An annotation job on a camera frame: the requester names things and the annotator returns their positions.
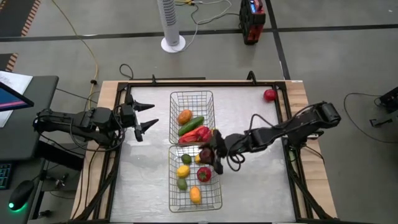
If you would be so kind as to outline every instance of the yellow cable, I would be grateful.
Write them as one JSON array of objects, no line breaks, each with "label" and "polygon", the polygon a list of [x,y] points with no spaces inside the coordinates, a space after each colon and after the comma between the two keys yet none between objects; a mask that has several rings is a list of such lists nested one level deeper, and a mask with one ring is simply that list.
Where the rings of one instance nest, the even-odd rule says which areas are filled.
[{"label": "yellow cable", "polygon": [[[97,77],[98,77],[98,62],[97,62],[97,59],[96,59],[95,56],[94,56],[93,51],[92,51],[92,50],[90,49],[90,47],[86,44],[86,42],[85,42],[82,38],[79,37],[79,35],[77,34],[77,32],[76,32],[74,26],[73,26],[72,23],[69,21],[67,15],[65,15],[65,13],[63,13],[62,9],[57,5],[57,3],[56,3],[54,0],[51,0],[51,1],[52,1],[52,2],[55,4],[55,6],[59,9],[59,11],[62,13],[62,15],[64,16],[64,18],[68,21],[68,23],[69,23],[70,27],[72,28],[73,32],[75,33],[75,36],[77,37],[77,39],[79,39],[80,41],[82,41],[83,44],[87,47],[88,51],[90,51],[90,54],[91,54],[91,56],[93,57],[94,63],[95,63],[95,75],[94,75],[94,80],[97,80]],[[91,97],[93,97],[94,85],[95,85],[94,83],[91,84],[90,94],[88,95],[88,99],[89,99],[89,100],[88,100],[88,108],[91,108],[91,101],[90,101],[90,100],[91,100]]]}]

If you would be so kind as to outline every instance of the white paper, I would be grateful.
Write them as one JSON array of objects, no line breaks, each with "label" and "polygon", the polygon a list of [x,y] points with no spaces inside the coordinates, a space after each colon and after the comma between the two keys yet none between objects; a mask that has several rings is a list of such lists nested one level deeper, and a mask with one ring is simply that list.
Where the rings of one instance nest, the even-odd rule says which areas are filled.
[{"label": "white paper", "polygon": [[[17,91],[21,95],[24,94],[32,78],[32,76],[28,75],[0,71],[0,82],[6,84],[8,87]],[[12,112],[13,111],[0,112],[0,128],[3,128],[4,125],[6,125],[6,122]]]}]

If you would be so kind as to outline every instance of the wire basket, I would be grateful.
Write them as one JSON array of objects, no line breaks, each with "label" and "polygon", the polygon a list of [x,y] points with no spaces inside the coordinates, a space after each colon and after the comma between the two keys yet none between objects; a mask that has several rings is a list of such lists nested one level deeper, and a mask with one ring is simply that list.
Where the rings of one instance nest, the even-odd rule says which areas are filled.
[{"label": "wire basket", "polygon": [[[195,156],[199,154],[199,146],[172,146],[169,149],[169,209],[171,212],[194,212],[205,210],[217,210],[223,206],[221,194],[221,184],[218,174],[212,166],[206,164],[196,164]],[[177,169],[184,165],[181,156],[188,154],[192,158],[190,174],[185,178],[188,188],[180,190],[177,187]],[[211,169],[211,179],[208,182],[200,182],[197,178],[198,169],[209,167]],[[194,204],[190,200],[189,191],[196,185],[200,189],[201,204]]]},{"label": "wire basket", "polygon": [[211,91],[176,91],[170,94],[170,134],[171,144],[178,144],[179,125],[177,118],[183,110],[192,111],[192,118],[203,116],[203,125],[215,129],[214,102]]}]

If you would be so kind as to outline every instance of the gray floor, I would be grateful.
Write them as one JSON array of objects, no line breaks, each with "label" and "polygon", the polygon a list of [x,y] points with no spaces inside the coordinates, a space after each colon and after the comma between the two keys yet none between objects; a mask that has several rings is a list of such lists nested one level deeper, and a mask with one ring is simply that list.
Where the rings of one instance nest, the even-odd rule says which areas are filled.
[{"label": "gray floor", "polygon": [[[231,0],[237,12],[240,0]],[[79,34],[159,32],[162,30],[156,0],[59,1]],[[201,6],[197,18],[220,12],[223,4]],[[273,0],[278,27],[352,26],[398,23],[396,1]],[[178,9],[181,30],[194,30],[189,18],[191,7]],[[228,16],[201,29],[230,29],[238,23]],[[266,27],[270,27],[267,18]],[[66,20],[43,0],[28,36],[72,35]],[[281,33],[280,38],[290,76],[303,80],[308,99],[332,102],[343,117],[341,124],[327,130],[320,144],[325,157],[333,200],[342,220],[396,223],[398,220],[398,150],[361,134],[343,111],[349,92],[383,94],[397,86],[398,30],[352,30]],[[129,63],[136,78],[207,77],[245,78],[253,70],[259,79],[283,79],[272,34],[262,34],[257,45],[245,46],[240,34],[200,35],[186,52],[176,55],[160,49],[160,37],[89,40],[99,62],[99,80],[124,80],[118,68]],[[0,54],[18,53],[15,72],[31,75],[58,75],[59,88],[79,95],[89,92],[94,63],[77,40],[0,43]],[[78,112],[85,101],[57,92],[52,109]],[[397,128],[388,124],[374,129],[369,119],[383,114],[373,98],[352,96],[348,111],[358,125],[381,139],[397,139]],[[65,134],[50,133],[62,143]],[[45,198],[58,217],[69,217],[72,200]],[[41,219],[41,223],[50,223]]]}]

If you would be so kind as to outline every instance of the red device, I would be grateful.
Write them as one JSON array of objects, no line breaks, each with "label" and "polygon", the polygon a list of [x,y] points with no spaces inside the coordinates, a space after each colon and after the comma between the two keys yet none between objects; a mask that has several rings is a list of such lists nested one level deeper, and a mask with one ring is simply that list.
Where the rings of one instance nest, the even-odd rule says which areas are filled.
[{"label": "red device", "polygon": [[257,43],[266,23],[266,12],[261,0],[242,0],[239,20],[244,43],[246,45]]}]

